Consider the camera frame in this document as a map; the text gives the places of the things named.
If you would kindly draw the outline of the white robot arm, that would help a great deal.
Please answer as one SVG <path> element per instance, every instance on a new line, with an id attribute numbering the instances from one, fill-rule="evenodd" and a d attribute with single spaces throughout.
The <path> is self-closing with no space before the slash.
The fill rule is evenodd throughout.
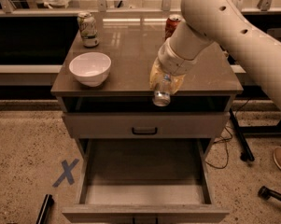
<path id="1" fill-rule="evenodd" d="M 154 104 L 166 106 L 204 49 L 216 42 L 281 111 L 281 42 L 242 14 L 243 0 L 181 0 L 182 20 L 158 51 L 150 73 Z"/>

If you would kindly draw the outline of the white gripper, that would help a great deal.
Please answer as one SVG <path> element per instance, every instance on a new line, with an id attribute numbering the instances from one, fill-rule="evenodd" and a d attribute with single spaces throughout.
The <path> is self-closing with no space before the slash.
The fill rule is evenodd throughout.
<path id="1" fill-rule="evenodd" d="M 155 90 L 163 79 L 163 72 L 171 75 L 171 93 L 175 94 L 180 89 L 184 81 L 184 75 L 195 65 L 197 57 L 184 58 L 177 54 L 170 45 L 168 38 L 158 51 L 156 59 L 151 67 L 149 86 Z"/>

